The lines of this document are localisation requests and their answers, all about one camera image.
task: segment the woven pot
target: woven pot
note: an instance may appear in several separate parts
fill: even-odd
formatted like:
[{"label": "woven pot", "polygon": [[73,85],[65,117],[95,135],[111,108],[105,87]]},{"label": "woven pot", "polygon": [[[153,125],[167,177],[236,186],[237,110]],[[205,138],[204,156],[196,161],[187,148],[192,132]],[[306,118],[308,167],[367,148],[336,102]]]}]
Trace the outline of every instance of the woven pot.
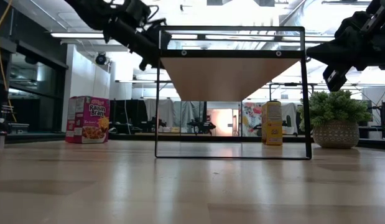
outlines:
[{"label": "woven pot", "polygon": [[313,129],[313,138],[321,147],[349,149],[358,144],[358,124],[349,121],[328,121]]}]

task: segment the light wood floor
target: light wood floor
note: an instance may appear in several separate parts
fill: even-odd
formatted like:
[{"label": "light wood floor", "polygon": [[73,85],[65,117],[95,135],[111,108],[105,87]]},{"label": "light wood floor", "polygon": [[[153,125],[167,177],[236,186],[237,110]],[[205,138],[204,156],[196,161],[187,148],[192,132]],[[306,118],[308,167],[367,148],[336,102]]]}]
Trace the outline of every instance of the light wood floor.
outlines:
[{"label": "light wood floor", "polygon": [[[176,142],[161,147],[180,152]],[[183,150],[194,148],[236,151]],[[0,224],[385,223],[385,151],[313,152],[311,161],[183,160],[154,159],[153,142],[9,145],[0,152]]]}]

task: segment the rectangular frame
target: rectangular frame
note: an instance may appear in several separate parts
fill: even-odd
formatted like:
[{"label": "rectangular frame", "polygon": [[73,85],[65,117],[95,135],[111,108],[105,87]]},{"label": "rectangular frame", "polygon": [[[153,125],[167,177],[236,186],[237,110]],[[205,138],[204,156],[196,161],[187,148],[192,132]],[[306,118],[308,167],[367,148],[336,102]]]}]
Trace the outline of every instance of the rectangular frame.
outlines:
[{"label": "rectangular frame", "polygon": [[[310,126],[310,114],[308,104],[308,80],[305,54],[305,29],[304,27],[248,27],[248,26],[164,26],[159,32],[159,43],[162,31],[165,30],[211,30],[211,31],[299,31],[300,32],[300,50],[162,50],[159,46],[158,65],[161,64],[163,57],[238,57],[238,58],[298,58],[301,64],[302,89],[303,89],[303,107],[304,122],[307,127]],[[309,129],[305,130],[305,157],[217,157],[217,156],[158,156],[157,146],[159,143],[159,93],[160,93],[160,66],[157,68],[156,79],[156,126],[155,126],[155,157],[156,158],[178,158],[178,159],[285,159],[285,160],[309,160],[312,158],[312,142]]]}]

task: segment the cereal box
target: cereal box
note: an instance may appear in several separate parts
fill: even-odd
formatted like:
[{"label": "cereal box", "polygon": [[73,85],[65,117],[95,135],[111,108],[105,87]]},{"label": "cereal box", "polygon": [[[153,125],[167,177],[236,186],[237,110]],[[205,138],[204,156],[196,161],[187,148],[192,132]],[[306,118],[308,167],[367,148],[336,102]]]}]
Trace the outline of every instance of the cereal box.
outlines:
[{"label": "cereal box", "polygon": [[262,142],[282,145],[282,109],[279,101],[268,101],[262,106]]},{"label": "cereal box", "polygon": [[108,141],[109,100],[91,96],[69,99],[66,142],[104,143]]}]

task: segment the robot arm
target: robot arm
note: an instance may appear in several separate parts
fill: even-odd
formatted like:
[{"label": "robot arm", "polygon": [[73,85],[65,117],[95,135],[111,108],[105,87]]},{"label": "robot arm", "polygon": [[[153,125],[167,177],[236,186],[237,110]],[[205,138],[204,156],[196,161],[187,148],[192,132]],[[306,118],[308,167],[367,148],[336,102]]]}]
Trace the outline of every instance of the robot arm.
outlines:
[{"label": "robot arm", "polygon": [[[131,52],[142,57],[140,69],[147,64],[163,68],[159,64],[159,31],[165,19],[150,21],[151,9],[141,0],[125,0],[122,5],[113,4],[114,0],[65,0],[92,29],[102,30],[104,39],[117,40]],[[160,46],[166,49],[172,36],[162,33]]]},{"label": "robot arm", "polygon": [[323,78],[330,91],[344,85],[351,67],[385,70],[385,0],[372,0],[365,11],[343,20],[335,39],[307,49],[307,56],[328,65]]}]

